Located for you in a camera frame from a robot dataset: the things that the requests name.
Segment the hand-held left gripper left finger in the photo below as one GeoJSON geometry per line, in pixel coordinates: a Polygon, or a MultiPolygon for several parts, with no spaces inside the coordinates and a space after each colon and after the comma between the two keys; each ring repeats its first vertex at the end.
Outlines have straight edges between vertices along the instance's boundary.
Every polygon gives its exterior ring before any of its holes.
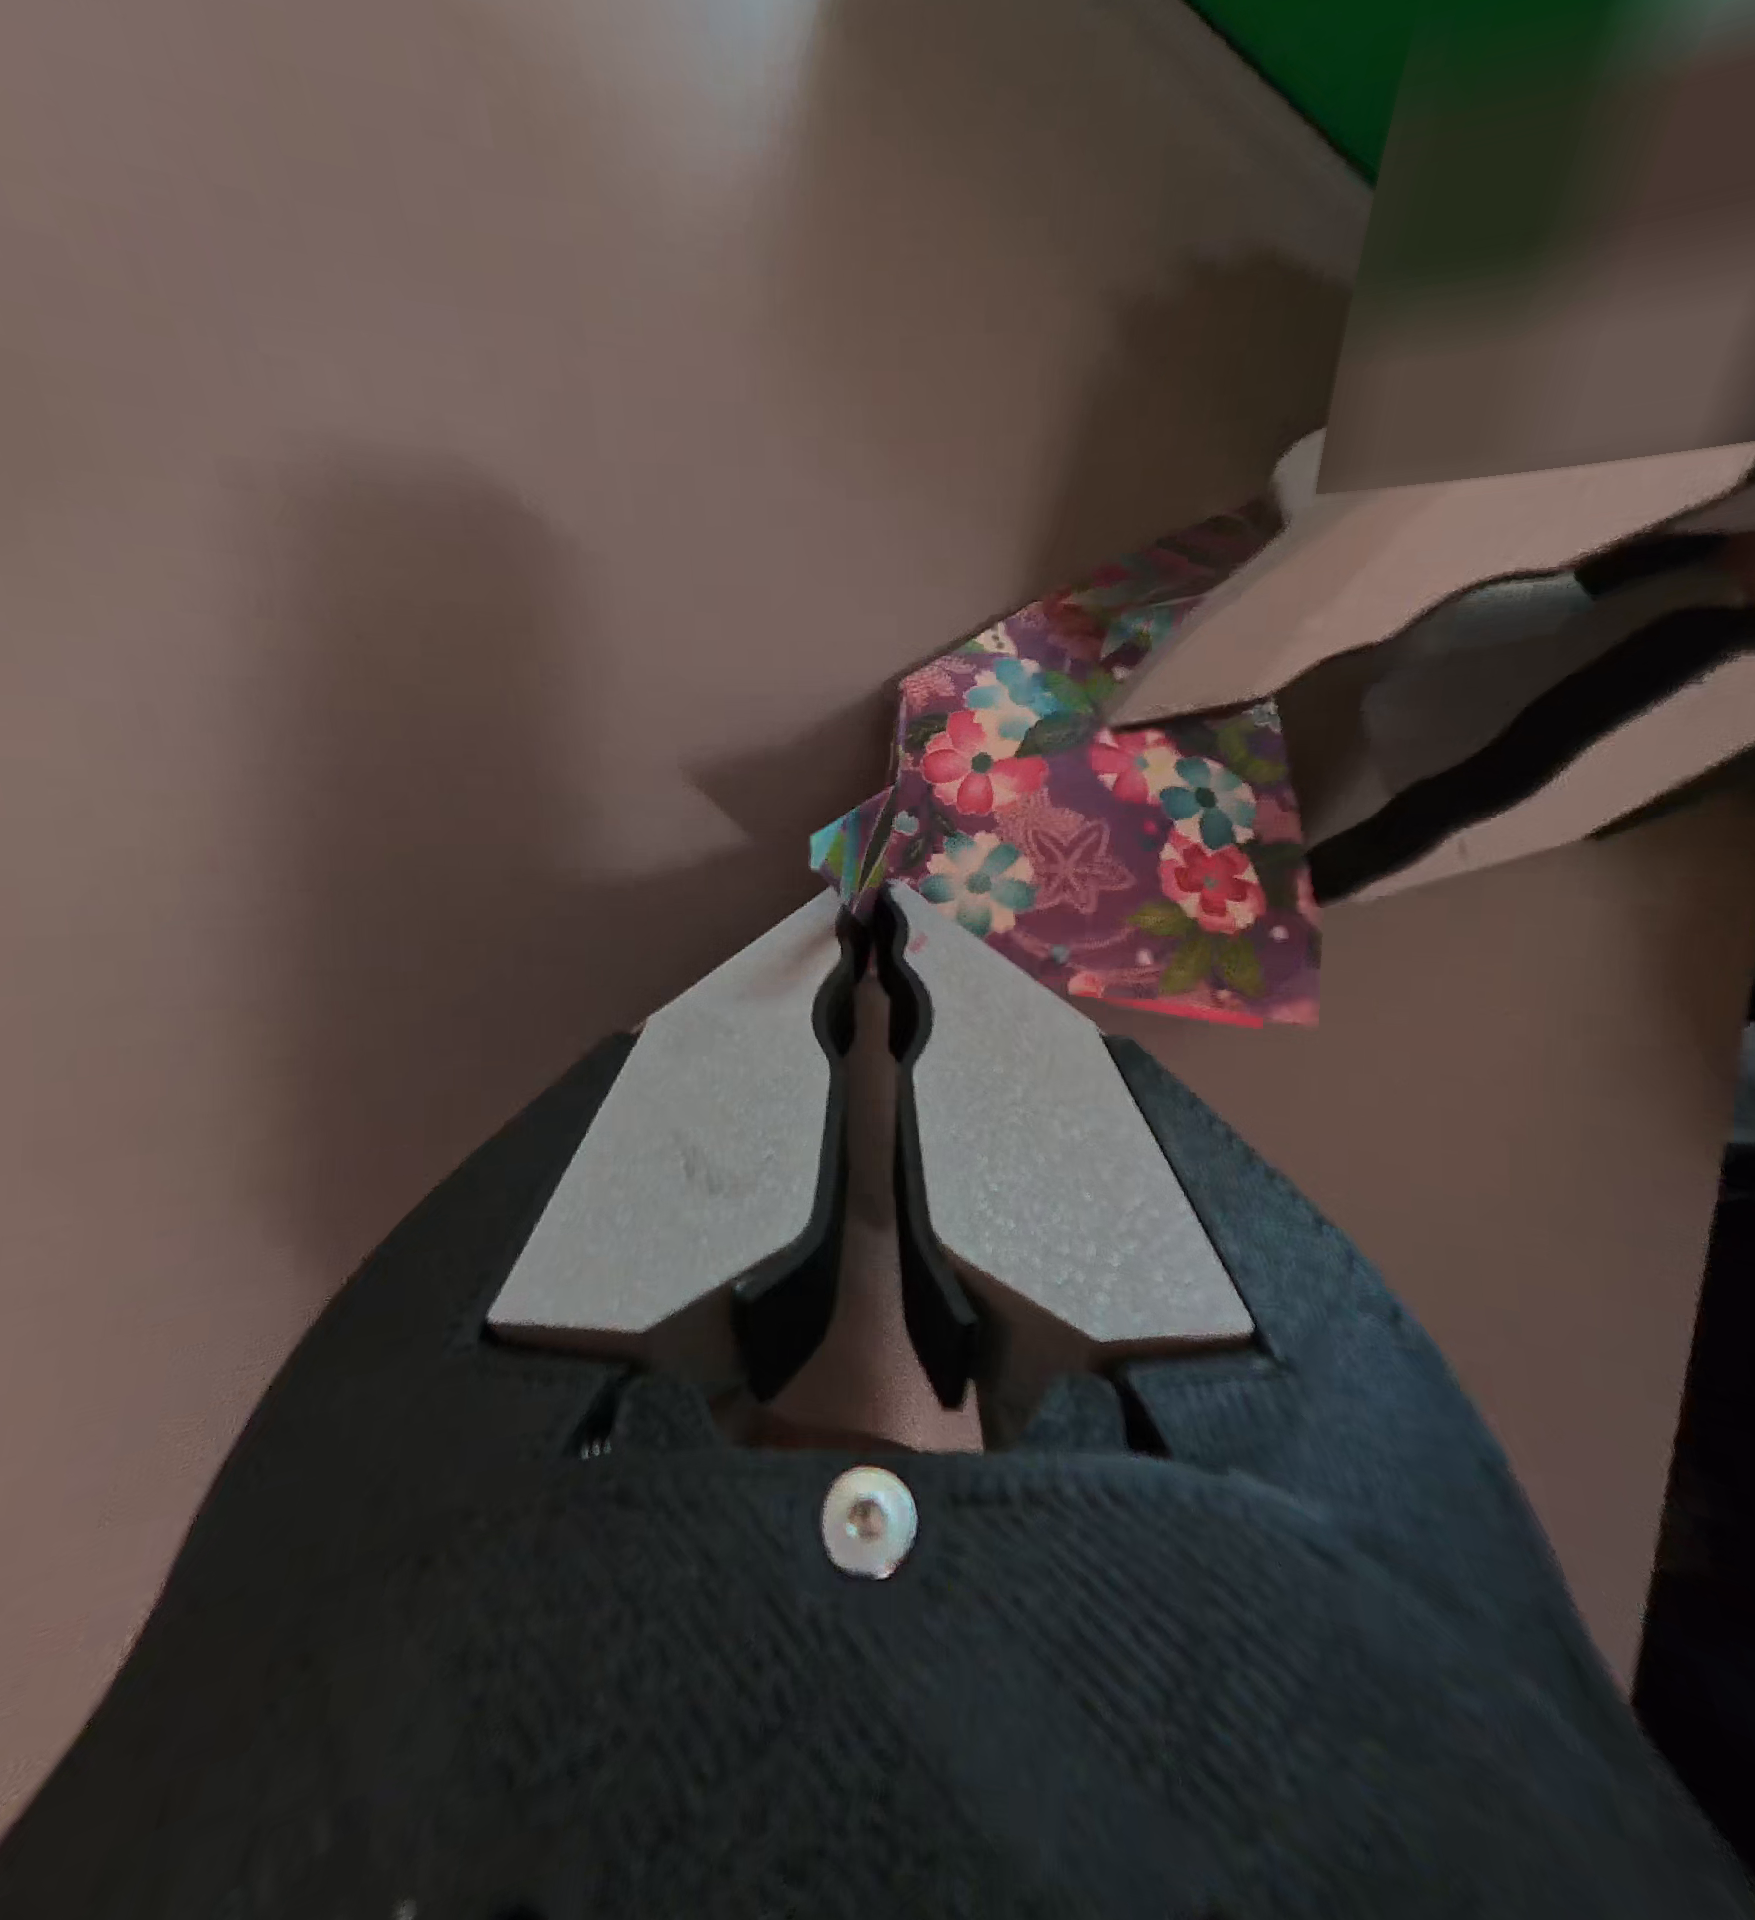
{"type": "Polygon", "coordinates": [[[829,1330],[864,935],[823,894],[643,1023],[487,1330],[761,1402],[829,1330]]]}

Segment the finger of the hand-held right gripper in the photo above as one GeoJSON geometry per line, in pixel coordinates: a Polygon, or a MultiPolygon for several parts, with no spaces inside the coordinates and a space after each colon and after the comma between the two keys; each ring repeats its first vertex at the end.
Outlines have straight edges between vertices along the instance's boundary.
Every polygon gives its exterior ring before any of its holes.
{"type": "Polygon", "coordinates": [[[1486,742],[1322,837],[1317,901],[1381,901],[1622,827],[1755,753],[1755,606],[1668,611],[1486,742]]]}
{"type": "MultiPolygon", "coordinates": [[[[1275,700],[1316,845],[1668,611],[1755,606],[1755,443],[1373,493],[1278,467],[1281,526],[1130,680],[1117,726],[1275,700]]],[[[1755,771],[1755,753],[1710,782],[1755,771]]]]}

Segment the floral purple origami paper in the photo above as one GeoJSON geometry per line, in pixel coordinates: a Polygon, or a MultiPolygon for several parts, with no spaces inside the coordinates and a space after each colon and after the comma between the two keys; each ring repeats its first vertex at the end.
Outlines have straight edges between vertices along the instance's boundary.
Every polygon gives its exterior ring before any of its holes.
{"type": "Polygon", "coordinates": [[[1278,706],[1113,722],[1183,617],[1278,531],[1261,497],[914,668],[888,782],[818,830],[813,872],[859,914],[903,886],[1068,998],[1317,1026],[1322,917],[1278,706]]]}

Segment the green board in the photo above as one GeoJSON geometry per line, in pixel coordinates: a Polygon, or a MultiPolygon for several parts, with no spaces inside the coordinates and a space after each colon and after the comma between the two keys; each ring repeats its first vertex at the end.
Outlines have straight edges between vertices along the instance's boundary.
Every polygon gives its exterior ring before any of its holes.
{"type": "Polygon", "coordinates": [[[1190,8],[1371,184],[1415,33],[1415,2],[1192,2],[1190,8]]]}

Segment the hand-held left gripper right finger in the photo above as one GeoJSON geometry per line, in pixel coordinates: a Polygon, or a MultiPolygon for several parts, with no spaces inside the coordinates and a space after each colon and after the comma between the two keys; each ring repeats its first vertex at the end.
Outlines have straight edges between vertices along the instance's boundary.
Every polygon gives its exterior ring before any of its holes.
{"type": "Polygon", "coordinates": [[[1248,1352],[1252,1315],[1095,1023],[897,883],[874,965],[906,1327],[936,1396],[1013,1442],[1058,1379],[1248,1352]]]}

